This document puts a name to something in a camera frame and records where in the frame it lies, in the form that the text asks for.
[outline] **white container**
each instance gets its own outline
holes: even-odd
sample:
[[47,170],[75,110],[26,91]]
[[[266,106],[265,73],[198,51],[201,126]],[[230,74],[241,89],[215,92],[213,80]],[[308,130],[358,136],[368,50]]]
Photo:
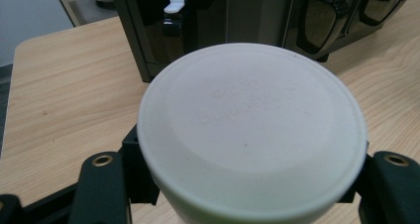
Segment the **white container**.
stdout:
[[149,86],[138,135],[154,180],[185,223],[307,223],[358,176],[363,114],[318,63],[228,44],[173,62]]

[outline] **wooden table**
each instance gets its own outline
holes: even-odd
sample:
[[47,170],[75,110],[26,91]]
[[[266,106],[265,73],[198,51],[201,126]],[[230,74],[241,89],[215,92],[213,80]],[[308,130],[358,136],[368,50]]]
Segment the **wooden table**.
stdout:
[[[359,101],[368,152],[420,162],[420,0],[408,0],[384,28],[324,65]],[[78,179],[91,155],[117,151],[136,123],[142,83],[118,18],[28,40],[16,48],[0,193],[28,205]],[[318,223],[360,223],[357,206],[336,204]],[[133,205],[135,223],[177,223],[161,196]]]

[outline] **gray wall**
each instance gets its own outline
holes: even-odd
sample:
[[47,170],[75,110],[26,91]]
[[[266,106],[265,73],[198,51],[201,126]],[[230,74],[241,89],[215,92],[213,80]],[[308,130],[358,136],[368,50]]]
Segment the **gray wall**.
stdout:
[[13,63],[19,43],[72,27],[59,0],[0,0],[0,66]]

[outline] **screw hole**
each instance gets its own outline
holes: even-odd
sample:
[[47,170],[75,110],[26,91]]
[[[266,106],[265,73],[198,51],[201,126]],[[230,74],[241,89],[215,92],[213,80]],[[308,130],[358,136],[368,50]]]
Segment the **screw hole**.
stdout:
[[410,163],[403,157],[395,156],[395,155],[387,155],[384,157],[385,160],[395,166],[399,167],[408,167]]
[[93,160],[93,165],[96,167],[103,167],[112,162],[113,158],[109,155],[97,157]]

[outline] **white latch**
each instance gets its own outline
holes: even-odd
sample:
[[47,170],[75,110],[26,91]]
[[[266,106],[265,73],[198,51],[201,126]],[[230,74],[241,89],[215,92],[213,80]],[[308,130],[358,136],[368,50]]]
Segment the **white latch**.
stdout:
[[185,0],[170,0],[169,5],[167,5],[163,11],[167,14],[174,14],[179,12],[184,5]]

